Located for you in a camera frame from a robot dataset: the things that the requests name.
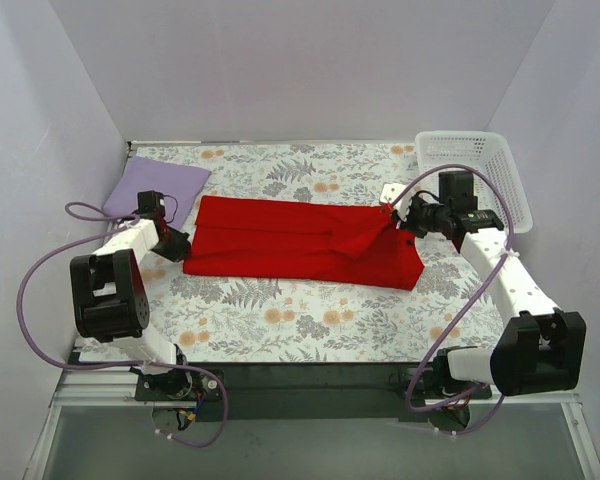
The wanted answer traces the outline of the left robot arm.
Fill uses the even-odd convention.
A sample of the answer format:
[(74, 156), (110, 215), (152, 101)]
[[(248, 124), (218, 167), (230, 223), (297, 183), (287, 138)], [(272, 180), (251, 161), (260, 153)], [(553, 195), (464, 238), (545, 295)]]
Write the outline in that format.
[(193, 377), (180, 367), (185, 363), (180, 347), (151, 324), (140, 263), (151, 252), (180, 263), (190, 257), (191, 243), (169, 225), (165, 195), (153, 190), (137, 194), (137, 208), (122, 226), (101, 248), (70, 262), (78, 333), (120, 349), (144, 387), (183, 399), (192, 391)]

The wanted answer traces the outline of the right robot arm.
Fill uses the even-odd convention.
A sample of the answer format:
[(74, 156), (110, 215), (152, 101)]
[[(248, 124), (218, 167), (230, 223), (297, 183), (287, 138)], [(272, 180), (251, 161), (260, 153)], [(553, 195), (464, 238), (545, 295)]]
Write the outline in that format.
[(474, 193), (479, 172), (459, 164), (435, 168), (437, 193), (385, 185), (381, 199), (401, 230), (418, 238), (439, 233), (473, 267), (503, 322), (493, 347), (436, 348), (423, 368), (444, 397), (466, 387), (493, 385), (505, 396), (574, 389), (584, 351), (586, 323), (564, 311), (533, 280), (512, 247), (510, 212), (482, 209)]

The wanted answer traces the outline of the red t shirt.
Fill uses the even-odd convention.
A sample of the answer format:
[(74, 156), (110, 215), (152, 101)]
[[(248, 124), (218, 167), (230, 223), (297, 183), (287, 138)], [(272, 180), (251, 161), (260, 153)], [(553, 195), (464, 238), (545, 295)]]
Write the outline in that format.
[(385, 205), (205, 196), (183, 271), (410, 291), (424, 265), (414, 235), (394, 226)]

